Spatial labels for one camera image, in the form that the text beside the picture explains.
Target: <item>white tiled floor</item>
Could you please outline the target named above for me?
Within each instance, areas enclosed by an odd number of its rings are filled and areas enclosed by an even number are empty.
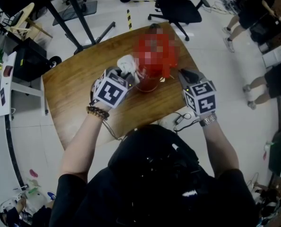
[[[218,0],[208,0],[212,5]],[[61,11],[66,5],[59,0],[53,2],[55,8]],[[98,0],[96,14],[86,16],[86,21],[94,35],[99,36],[112,22],[116,27],[107,35],[116,36],[128,32],[127,9],[130,10],[133,29],[161,22],[162,19],[153,18],[148,21],[149,13],[155,11],[154,2],[127,3],[119,0]],[[217,88],[217,115],[219,123],[226,136],[237,151],[240,168],[248,181],[255,172],[260,174],[259,182],[265,184],[270,178],[268,159],[263,160],[264,145],[271,140],[278,129],[278,108],[276,100],[271,100],[252,111],[246,105],[246,95],[242,86],[250,83],[254,78],[265,73],[265,67],[257,45],[251,41],[249,33],[243,33],[234,42],[235,53],[227,51],[222,38],[221,28],[228,24],[232,15],[208,13],[200,9],[203,21],[199,24],[183,25],[190,35],[190,41],[184,41],[189,53],[195,60],[199,70],[211,79]],[[75,46],[65,37],[59,25],[52,26],[53,17],[50,12],[38,19],[43,28],[53,35],[49,39],[41,34],[37,38],[44,45],[48,58],[58,55],[65,60],[73,55]],[[78,19],[66,22],[74,36],[81,44],[88,40]],[[256,98],[264,88],[258,88],[247,95]],[[17,109],[14,120],[11,122],[11,132],[19,169],[23,178],[31,178],[29,169],[38,175],[38,182],[43,193],[56,191],[58,167],[60,165],[62,146],[55,131],[51,115],[42,117],[40,101],[33,96],[14,93],[13,106]],[[173,120],[176,114],[162,119],[162,125],[173,129]],[[190,122],[184,120],[179,127]],[[208,160],[207,149],[202,129],[198,124],[185,129],[179,136],[197,153],[201,165],[213,175]],[[112,141],[96,150],[93,166],[89,173],[91,179],[100,169],[107,165],[112,153],[118,146],[118,141]]]

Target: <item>metal watch band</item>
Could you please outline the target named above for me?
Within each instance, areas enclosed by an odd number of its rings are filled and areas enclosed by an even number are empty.
[[[212,113],[210,116],[206,117],[205,119],[200,121],[200,125],[202,127],[205,127],[209,125],[210,123],[214,122],[217,120],[217,115],[215,113]]]

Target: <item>chair base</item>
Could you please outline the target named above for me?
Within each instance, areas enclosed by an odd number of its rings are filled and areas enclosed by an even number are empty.
[[[149,14],[148,20],[152,20],[152,17],[158,17],[158,18],[163,18],[163,19],[167,20],[163,15],[159,15],[159,14]],[[183,29],[183,27],[180,25],[179,22],[169,20],[169,23],[170,24],[173,23],[174,25],[176,25],[177,28],[180,29],[180,31],[185,35],[185,37],[186,37],[185,40],[189,41],[189,37],[188,37],[187,33],[185,32],[185,30]]]

